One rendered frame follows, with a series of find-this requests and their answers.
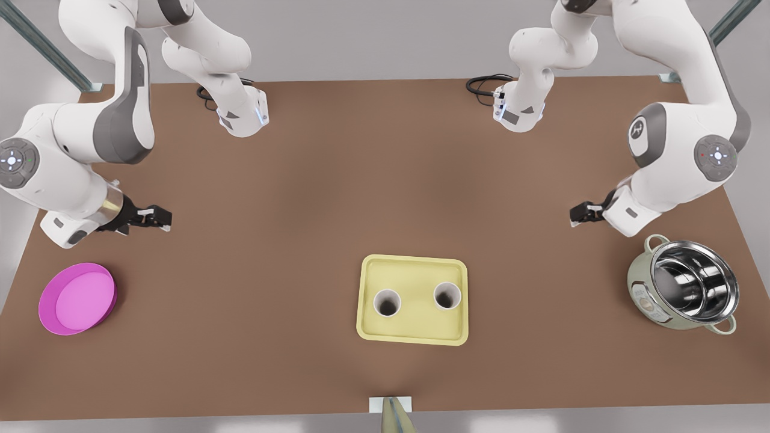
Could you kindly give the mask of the white cup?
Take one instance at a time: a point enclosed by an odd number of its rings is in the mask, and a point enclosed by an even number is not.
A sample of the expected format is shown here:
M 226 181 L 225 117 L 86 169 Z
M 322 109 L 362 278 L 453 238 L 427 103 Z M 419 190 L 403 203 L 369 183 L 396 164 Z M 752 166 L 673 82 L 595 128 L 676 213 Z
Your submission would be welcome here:
M 456 283 L 445 281 L 435 286 L 433 298 L 438 309 L 453 310 L 462 301 L 462 291 Z
M 401 306 L 401 296 L 393 289 L 379 290 L 373 299 L 373 308 L 381 317 L 393 317 L 401 310 Z

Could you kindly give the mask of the pink round plate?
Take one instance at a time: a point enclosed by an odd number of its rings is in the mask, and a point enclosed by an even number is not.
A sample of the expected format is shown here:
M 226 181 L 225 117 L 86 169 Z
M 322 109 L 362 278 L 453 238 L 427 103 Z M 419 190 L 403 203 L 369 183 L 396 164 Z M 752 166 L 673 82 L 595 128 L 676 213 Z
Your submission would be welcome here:
M 49 280 L 38 302 L 38 317 L 52 334 L 70 336 L 104 321 L 116 301 L 112 274 L 96 263 L 78 263 Z

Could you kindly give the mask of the pale green steel pot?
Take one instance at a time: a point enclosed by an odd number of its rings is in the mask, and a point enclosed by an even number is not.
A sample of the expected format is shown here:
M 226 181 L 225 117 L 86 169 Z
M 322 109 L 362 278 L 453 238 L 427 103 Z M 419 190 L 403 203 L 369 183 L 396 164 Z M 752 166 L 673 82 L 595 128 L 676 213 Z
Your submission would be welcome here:
M 703 244 L 651 234 L 628 268 L 627 287 L 639 312 L 662 327 L 704 327 L 721 336 L 737 329 L 739 283 L 728 263 Z

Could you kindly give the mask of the silver frame post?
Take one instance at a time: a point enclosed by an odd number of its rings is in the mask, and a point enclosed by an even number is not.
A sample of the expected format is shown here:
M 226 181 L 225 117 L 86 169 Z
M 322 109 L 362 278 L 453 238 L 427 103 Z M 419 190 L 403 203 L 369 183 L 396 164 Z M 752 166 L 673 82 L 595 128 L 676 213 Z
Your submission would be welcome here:
M 763 0 L 737 0 L 709 31 L 709 38 L 716 47 L 749 16 Z
M 380 433 L 417 433 L 409 417 L 412 410 L 410 396 L 369 398 L 369 413 L 381 415 Z
M 102 83 L 91 82 L 10 0 L 0 0 L 0 17 L 81 93 L 102 90 Z

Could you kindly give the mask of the pale yellow tray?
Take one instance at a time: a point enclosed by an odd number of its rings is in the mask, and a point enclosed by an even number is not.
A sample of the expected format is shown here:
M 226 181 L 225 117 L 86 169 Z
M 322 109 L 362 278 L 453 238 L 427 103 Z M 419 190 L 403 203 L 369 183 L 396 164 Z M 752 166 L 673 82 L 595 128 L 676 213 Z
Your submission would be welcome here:
M 434 288 L 441 282 L 459 285 L 462 301 L 453 310 L 440 310 Z M 458 347 L 469 336 L 468 271 L 456 259 L 371 254 L 363 259 L 356 329 L 365 340 L 428 343 Z M 378 315 L 373 299 L 379 290 L 401 296 L 401 310 L 393 317 Z

